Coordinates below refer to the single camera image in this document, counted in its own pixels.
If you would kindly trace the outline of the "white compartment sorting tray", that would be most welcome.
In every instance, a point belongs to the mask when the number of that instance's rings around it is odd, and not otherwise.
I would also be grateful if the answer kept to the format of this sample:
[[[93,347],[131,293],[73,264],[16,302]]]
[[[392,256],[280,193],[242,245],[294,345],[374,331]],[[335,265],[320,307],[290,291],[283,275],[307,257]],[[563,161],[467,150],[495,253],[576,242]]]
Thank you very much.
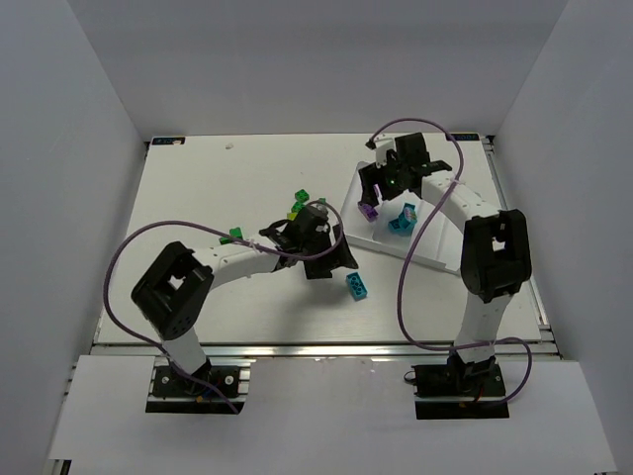
[[[347,241],[361,248],[404,258],[432,206],[405,192],[394,200],[381,203],[377,208],[378,217],[370,222],[358,208],[361,191],[360,178],[354,173],[340,211]],[[389,229],[389,222],[399,216],[406,204],[414,206],[418,222],[410,235],[401,236]],[[457,274],[461,250],[462,234],[443,214],[438,214],[423,234],[411,261]]]

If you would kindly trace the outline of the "teal square lego brick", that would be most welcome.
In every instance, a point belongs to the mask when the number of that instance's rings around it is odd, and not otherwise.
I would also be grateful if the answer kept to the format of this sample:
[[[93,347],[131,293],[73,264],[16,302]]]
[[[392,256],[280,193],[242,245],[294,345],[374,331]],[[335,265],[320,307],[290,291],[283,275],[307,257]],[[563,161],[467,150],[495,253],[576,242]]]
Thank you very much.
[[[399,217],[388,222],[389,231],[398,236],[410,236],[415,227],[415,222]]]

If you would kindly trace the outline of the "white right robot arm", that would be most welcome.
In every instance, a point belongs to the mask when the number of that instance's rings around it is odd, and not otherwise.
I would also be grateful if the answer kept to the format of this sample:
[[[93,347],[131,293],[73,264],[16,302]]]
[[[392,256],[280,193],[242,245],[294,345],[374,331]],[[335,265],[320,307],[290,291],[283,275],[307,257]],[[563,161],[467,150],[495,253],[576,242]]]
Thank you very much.
[[[370,138],[366,146],[375,160],[358,171],[362,203],[376,207],[410,192],[462,234],[459,270],[468,294],[448,373],[462,385],[483,379],[496,362],[502,316],[532,273],[524,214],[488,203],[462,181],[461,168],[432,159],[421,133]]]

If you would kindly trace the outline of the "teal long lego brick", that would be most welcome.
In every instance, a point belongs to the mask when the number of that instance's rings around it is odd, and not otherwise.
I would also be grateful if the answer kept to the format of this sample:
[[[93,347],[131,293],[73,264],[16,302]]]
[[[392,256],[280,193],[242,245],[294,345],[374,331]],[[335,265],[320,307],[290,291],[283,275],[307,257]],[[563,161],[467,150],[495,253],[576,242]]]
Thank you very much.
[[[368,296],[368,290],[358,272],[352,272],[345,277],[349,293],[354,301],[360,301]]]

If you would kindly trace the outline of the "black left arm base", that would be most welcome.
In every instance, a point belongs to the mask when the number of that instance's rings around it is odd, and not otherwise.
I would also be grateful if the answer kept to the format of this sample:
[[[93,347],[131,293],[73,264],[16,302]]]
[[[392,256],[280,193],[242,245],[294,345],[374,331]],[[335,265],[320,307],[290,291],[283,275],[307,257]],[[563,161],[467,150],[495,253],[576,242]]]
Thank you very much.
[[[145,411],[148,414],[238,415],[248,391],[249,371],[244,365],[207,363],[186,378],[167,362],[154,365]]]

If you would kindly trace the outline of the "green slanted lego brick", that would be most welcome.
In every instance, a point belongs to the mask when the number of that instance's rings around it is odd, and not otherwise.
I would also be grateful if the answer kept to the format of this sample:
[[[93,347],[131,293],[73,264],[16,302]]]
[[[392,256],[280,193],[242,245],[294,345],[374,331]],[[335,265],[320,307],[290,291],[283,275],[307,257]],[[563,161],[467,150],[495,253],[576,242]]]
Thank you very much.
[[[243,239],[243,233],[241,227],[231,228],[228,231],[228,237],[220,237],[219,242],[221,245],[235,242],[237,239]]]

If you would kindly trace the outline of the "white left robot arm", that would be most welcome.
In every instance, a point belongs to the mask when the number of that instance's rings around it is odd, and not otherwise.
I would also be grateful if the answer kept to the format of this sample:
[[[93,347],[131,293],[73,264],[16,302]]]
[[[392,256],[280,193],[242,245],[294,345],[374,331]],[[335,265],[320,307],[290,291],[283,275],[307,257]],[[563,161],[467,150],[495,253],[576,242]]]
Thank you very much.
[[[233,281],[302,262],[309,280],[328,279],[338,268],[357,269],[341,224],[331,226],[322,206],[307,205],[296,218],[260,230],[245,244],[192,249],[168,244],[135,285],[131,298],[157,332],[172,363],[207,380],[211,362],[194,330],[208,294]]]

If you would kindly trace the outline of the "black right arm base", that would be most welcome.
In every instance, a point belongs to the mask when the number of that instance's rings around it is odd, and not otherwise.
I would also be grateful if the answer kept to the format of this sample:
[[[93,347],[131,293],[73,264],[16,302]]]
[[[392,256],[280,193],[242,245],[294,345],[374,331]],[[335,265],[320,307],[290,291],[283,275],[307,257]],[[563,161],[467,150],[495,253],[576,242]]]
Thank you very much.
[[[414,389],[419,421],[509,418],[505,385],[494,356],[465,363],[458,354],[451,354],[446,363],[413,366],[404,380]]]

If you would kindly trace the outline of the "purple lego brick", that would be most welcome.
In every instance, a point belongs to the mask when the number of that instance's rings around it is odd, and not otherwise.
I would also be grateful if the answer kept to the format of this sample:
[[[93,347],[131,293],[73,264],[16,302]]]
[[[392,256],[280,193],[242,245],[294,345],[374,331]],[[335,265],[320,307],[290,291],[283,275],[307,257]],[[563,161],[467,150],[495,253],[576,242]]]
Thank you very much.
[[[369,223],[376,222],[379,217],[377,210],[366,203],[358,202],[357,209],[362,217]]]

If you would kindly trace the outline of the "blue decorated lego brick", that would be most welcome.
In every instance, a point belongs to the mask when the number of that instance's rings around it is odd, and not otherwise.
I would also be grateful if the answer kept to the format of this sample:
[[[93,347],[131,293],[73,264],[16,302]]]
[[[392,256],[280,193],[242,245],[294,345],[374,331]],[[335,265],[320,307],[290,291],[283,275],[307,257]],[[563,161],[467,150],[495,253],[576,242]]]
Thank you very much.
[[[414,227],[417,223],[415,205],[405,203],[401,213],[399,214],[399,224],[402,228]]]

